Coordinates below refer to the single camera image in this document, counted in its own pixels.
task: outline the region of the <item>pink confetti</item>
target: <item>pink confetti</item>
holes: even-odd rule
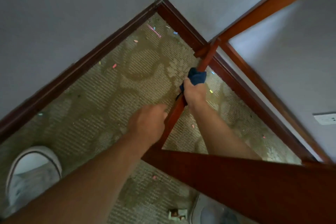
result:
[[[156,35],[158,35],[159,37],[161,37],[161,35],[159,35],[159,33],[158,32],[156,32],[148,23],[147,23],[147,26],[151,29],[151,30],[153,30],[155,33],[156,33]]]

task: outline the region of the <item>white shoe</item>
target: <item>white shoe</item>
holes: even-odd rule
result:
[[[199,194],[189,214],[190,224],[239,224],[231,209],[217,201]]]
[[[9,217],[61,179],[62,167],[56,154],[45,146],[24,150],[14,160],[6,182]]]

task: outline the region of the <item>wall socket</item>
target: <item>wall socket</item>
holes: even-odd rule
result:
[[[321,125],[336,124],[336,112],[313,113],[313,116]]]

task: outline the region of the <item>hand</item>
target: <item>hand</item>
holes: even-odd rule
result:
[[[156,143],[165,129],[164,120],[167,117],[166,104],[145,105],[137,110],[128,121],[129,133],[149,143]]]
[[[199,83],[193,85],[189,78],[183,81],[184,85],[184,97],[188,103],[190,109],[194,109],[197,105],[205,102],[206,87],[205,84]]]

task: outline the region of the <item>debris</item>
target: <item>debris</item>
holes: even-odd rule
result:
[[[168,220],[181,221],[187,219],[187,209],[172,209],[169,210]]]
[[[161,37],[161,35],[160,35],[158,32],[156,32],[155,29],[153,29],[148,23],[147,23],[147,26],[148,26],[151,30],[153,30],[153,31],[156,33],[156,35],[158,35],[158,37]]]

